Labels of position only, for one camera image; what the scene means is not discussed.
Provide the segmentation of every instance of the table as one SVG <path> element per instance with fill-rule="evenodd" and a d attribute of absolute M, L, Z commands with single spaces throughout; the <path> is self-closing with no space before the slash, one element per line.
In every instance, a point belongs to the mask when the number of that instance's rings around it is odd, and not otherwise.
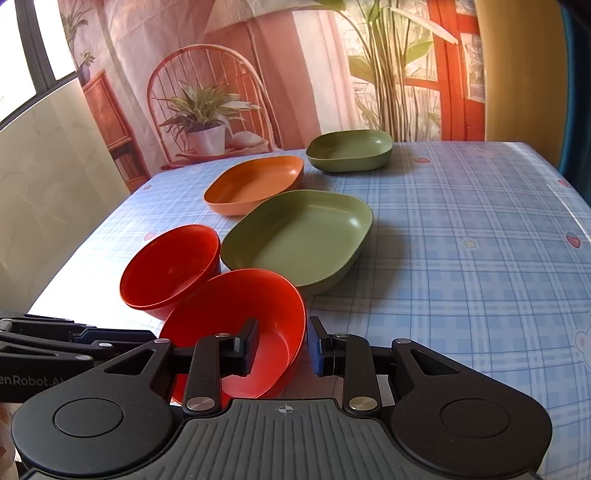
<path fill-rule="evenodd" d="M 248 158 L 156 175 L 74 253 L 31 313 L 159 332 L 159 320 L 119 298 L 125 266 L 179 225 L 204 223 L 223 238 L 238 219 L 213 213 L 203 192 Z M 555 169 L 524 144 L 418 142 L 395 145 L 372 172 L 328 175 L 306 161 L 303 188 L 354 195 L 375 215 L 360 259 L 307 299 L 309 314 L 329 333 L 373 345 L 411 338 L 531 395 L 554 427 L 540 472 L 589 478 L 591 209 Z M 338 389 L 303 361 L 284 395 Z"/>

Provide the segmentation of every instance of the orange bowl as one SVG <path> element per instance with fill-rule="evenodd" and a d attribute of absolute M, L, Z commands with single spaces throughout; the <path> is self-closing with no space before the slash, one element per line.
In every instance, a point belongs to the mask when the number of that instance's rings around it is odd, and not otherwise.
<path fill-rule="evenodd" d="M 206 280 L 220 273 L 220 239 L 207 225 L 174 228 L 131 259 L 119 283 L 123 301 L 166 320 Z"/>
<path fill-rule="evenodd" d="M 271 398 L 294 373 L 306 331 L 306 307 L 284 277 L 256 268 L 234 270 L 205 282 L 169 315 L 161 338 L 175 346 L 193 346 L 204 336 L 235 335 L 244 321 L 259 321 L 259 347 L 247 377 L 222 379 L 223 400 Z M 179 375 L 173 398 L 182 402 L 186 375 Z"/>
<path fill-rule="evenodd" d="M 254 158 L 222 173 L 203 198 L 220 215 L 246 215 L 273 195 L 298 188 L 303 175 L 300 157 Z"/>

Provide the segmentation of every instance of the green bowl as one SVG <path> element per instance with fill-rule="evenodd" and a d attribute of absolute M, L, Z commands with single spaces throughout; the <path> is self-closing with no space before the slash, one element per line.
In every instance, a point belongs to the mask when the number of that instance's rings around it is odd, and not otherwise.
<path fill-rule="evenodd" d="M 337 284 L 349 271 L 374 220 L 363 200 L 293 190 L 256 207 L 222 242 L 230 270 L 262 268 L 284 276 L 304 296 Z"/>
<path fill-rule="evenodd" d="M 306 150 L 310 163 L 326 172 L 375 170 L 392 154 L 392 137 L 381 130 L 343 130 L 316 137 Z"/>

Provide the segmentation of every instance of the orange dish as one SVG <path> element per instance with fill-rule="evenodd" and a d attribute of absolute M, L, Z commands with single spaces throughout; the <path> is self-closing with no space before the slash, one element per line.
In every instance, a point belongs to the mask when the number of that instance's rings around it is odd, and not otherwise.
<path fill-rule="evenodd" d="M 254 158 L 222 173 L 203 198 L 220 215 L 246 215 L 273 195 L 298 188 L 303 175 L 300 157 Z"/>

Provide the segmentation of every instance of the wicker chair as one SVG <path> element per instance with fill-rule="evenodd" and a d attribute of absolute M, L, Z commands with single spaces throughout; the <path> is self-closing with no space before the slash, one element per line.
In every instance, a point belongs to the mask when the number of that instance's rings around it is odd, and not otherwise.
<path fill-rule="evenodd" d="M 179 82 L 200 88 L 226 86 L 229 92 L 240 94 L 240 100 L 258 105 L 259 109 L 240 112 L 240 120 L 231 120 L 230 133 L 253 132 L 262 137 L 264 143 L 250 149 L 228 149 L 224 155 L 215 158 L 199 158 L 191 154 L 184 135 L 175 139 L 167 132 L 167 127 L 160 126 L 174 113 L 163 99 L 181 94 Z M 150 76 L 148 108 L 169 163 L 163 170 L 217 158 L 280 150 L 281 137 L 273 129 L 277 122 L 267 90 L 250 62 L 231 48 L 196 44 L 171 53 Z"/>

